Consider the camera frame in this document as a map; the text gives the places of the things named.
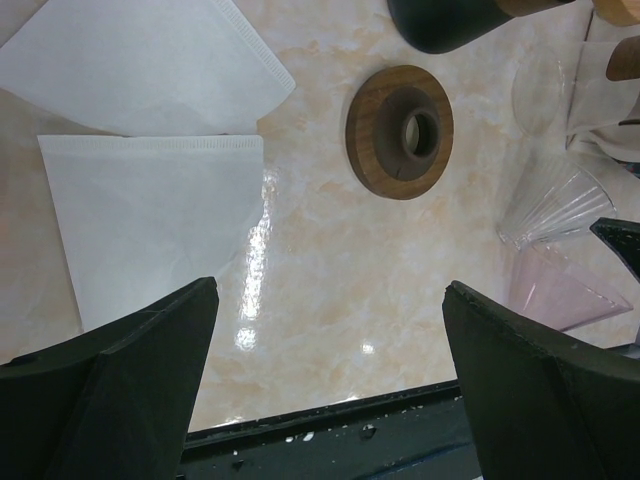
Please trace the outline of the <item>pink glass dripper cone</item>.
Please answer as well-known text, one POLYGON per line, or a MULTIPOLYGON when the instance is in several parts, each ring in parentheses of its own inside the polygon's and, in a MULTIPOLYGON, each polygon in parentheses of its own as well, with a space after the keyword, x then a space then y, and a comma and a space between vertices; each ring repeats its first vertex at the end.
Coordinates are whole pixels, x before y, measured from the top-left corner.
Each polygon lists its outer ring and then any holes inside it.
POLYGON ((607 281, 545 245, 530 246, 516 256, 506 306, 558 331, 633 310, 607 281))

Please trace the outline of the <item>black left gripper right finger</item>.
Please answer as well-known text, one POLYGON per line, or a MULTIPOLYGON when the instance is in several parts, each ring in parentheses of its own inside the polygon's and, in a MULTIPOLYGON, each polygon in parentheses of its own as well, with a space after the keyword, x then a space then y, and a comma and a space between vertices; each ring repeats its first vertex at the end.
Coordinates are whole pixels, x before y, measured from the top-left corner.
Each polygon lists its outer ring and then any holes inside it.
POLYGON ((448 343, 486 479, 636 479, 639 362, 454 281, 448 343))

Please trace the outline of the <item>white paper coffee filter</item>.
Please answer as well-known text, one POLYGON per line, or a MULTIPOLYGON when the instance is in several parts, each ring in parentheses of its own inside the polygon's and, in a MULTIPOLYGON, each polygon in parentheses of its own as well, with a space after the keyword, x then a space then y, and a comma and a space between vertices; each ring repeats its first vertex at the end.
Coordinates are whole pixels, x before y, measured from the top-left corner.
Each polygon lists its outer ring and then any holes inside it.
POLYGON ((246 134, 295 81, 231 1, 49 1, 1 49, 4 90, 125 136, 246 134))
POLYGON ((263 214, 258 135, 38 143, 85 330, 219 274, 263 214))

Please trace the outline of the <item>clear glass beaker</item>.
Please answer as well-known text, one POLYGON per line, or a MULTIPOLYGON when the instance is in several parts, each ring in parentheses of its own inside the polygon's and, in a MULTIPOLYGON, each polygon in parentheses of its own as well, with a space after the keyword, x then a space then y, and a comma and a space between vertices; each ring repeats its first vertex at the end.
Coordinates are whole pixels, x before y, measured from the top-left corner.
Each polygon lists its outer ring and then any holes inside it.
POLYGON ((639 161, 639 38, 541 45, 516 72, 511 103, 527 135, 585 135, 610 156, 639 161))

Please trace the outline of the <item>black carafe with red lid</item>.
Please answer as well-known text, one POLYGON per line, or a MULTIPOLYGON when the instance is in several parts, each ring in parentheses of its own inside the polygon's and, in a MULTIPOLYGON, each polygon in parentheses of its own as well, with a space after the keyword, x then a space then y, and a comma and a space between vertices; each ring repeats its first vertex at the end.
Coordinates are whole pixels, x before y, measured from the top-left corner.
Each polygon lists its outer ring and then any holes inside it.
POLYGON ((554 0, 388 0, 402 38, 427 54, 462 47, 519 17, 564 6, 554 0))

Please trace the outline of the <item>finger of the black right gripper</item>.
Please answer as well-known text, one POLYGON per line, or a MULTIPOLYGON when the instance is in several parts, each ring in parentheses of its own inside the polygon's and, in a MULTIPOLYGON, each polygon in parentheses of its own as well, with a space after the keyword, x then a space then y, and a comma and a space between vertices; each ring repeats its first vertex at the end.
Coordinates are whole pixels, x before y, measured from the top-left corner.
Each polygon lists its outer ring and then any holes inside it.
POLYGON ((624 264, 635 280, 640 279, 640 225, 627 220, 600 218, 590 231, 624 264))

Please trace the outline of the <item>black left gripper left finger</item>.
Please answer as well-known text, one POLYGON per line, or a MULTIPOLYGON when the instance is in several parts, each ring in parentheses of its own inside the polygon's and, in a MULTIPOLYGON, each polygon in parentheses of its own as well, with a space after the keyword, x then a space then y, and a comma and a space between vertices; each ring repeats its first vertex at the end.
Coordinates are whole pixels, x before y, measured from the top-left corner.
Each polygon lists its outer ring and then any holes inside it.
POLYGON ((219 297, 198 279, 1 368, 5 479, 172 479, 219 297))

